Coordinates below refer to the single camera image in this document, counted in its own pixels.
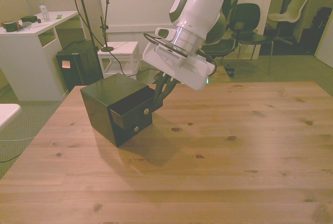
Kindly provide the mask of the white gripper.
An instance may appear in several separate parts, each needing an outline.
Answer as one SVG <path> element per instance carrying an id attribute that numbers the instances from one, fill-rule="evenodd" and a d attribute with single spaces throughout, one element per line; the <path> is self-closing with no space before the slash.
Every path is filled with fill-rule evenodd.
<path id="1" fill-rule="evenodd" d="M 149 43 L 145 48 L 143 60 L 169 75 L 167 77 L 166 74 L 157 74 L 154 77 L 156 88 L 153 104 L 157 104 L 161 93 L 163 97 L 167 97 L 178 81 L 195 90 L 202 90 L 208 76 L 215 68 L 202 56 L 184 57 L 161 44 L 152 43 Z"/>

